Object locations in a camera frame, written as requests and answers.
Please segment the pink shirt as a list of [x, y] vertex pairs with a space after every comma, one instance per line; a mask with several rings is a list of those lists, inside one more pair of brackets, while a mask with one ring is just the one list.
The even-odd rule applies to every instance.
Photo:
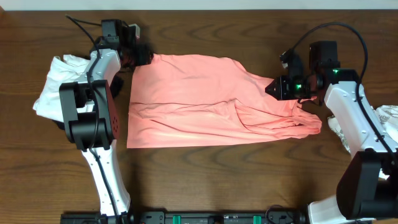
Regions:
[[127, 146], [227, 146], [318, 134], [318, 116], [268, 95], [270, 83], [231, 58], [156, 54], [132, 76]]

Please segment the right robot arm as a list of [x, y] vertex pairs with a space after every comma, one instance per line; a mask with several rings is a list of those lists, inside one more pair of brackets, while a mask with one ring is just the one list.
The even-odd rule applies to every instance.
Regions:
[[371, 223], [397, 218], [397, 143], [374, 114], [356, 70], [342, 68], [335, 41], [310, 44], [310, 74], [289, 49], [280, 56], [287, 75], [265, 92], [277, 100], [316, 97], [338, 121], [352, 160], [336, 194], [307, 207], [306, 223]]

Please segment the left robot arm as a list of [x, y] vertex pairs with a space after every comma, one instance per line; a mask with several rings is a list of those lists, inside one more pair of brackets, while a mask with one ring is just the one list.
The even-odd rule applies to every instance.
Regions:
[[124, 186], [116, 143], [119, 118], [110, 86], [122, 68], [148, 65], [153, 51], [140, 41], [137, 24], [120, 19], [100, 23], [102, 34], [91, 39], [90, 61], [83, 74], [60, 85], [63, 123], [68, 140], [86, 159], [100, 200], [97, 215], [62, 215], [62, 223], [129, 223], [130, 196]]

